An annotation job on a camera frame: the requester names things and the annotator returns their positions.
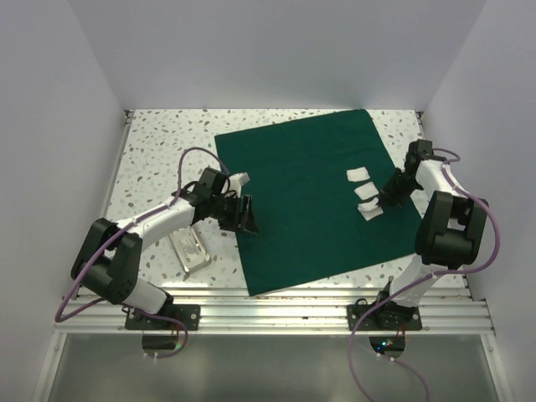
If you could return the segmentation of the green surgical cloth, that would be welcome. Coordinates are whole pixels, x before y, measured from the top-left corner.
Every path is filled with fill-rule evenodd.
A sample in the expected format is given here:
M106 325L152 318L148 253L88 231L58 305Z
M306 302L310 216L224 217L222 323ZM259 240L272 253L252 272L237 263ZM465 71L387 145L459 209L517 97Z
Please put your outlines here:
M394 171L365 110L340 111L215 137L244 191L258 234L238 234L252 296L327 279L415 251L421 217L412 202L366 220L347 172L366 168L375 185Z

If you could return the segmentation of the white gauze pad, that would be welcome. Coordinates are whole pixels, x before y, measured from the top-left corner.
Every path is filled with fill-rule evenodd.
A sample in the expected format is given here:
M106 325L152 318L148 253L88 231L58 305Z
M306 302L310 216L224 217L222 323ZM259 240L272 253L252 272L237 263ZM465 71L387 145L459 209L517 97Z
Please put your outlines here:
M363 218L366 221L370 221L371 219L374 219L374 218L379 217L380 215L382 215L384 213L384 211L380 207L377 207L375 209L371 209L371 210L368 210L368 211L360 210L359 213L363 216Z
M373 182L367 182L355 188L354 192L359 196L361 200L368 200L376 197L379 194L379 191Z
M369 172L366 167L357 167L346 171L349 182L358 183L370 179Z
M379 206L379 201L377 198L373 198L367 202L358 204L358 210L360 212L370 212L376 209Z

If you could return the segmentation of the steel instrument tray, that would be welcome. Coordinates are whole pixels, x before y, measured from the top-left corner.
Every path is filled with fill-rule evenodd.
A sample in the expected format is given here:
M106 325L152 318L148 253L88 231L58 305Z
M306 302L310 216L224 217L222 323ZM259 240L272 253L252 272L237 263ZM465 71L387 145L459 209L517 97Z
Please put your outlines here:
M176 230L168 238L187 275L200 271L210 264L212 260L210 254L195 227Z

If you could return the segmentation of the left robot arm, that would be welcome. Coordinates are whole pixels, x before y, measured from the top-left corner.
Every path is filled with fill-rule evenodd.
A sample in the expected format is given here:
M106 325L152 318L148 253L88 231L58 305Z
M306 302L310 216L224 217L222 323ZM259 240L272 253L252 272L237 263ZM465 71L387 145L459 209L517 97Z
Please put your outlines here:
M155 328L168 327L178 318L173 298L140 278L142 252L205 219L215 219L223 231L258 233L252 197L241 192L249 180L247 173L229 175L207 167L199 180L188 183L154 209L116 222L96 220L71 269L74 285L93 291L112 305L140 312Z

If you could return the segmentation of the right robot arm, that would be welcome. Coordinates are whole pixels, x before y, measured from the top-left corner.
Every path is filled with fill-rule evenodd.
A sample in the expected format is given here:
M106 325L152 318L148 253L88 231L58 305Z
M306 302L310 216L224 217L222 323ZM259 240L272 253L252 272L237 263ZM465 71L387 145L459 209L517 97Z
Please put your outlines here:
M381 328L395 329L411 321L421 298L440 279L442 272L472 264L482 242L486 203L463 193L445 157L435 154L432 142L409 145L404 167L397 168L379 191L381 207L401 206L420 190L428 199L415 237L415 256L407 268L377 295L371 313Z

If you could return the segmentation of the white suture packet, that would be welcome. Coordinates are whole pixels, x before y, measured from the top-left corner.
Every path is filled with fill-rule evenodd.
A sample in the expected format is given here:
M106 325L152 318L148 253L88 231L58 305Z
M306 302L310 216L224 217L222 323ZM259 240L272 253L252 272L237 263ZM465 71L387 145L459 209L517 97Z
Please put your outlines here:
M202 260L205 256L204 248L190 233L174 234L172 243L178 257L187 262Z

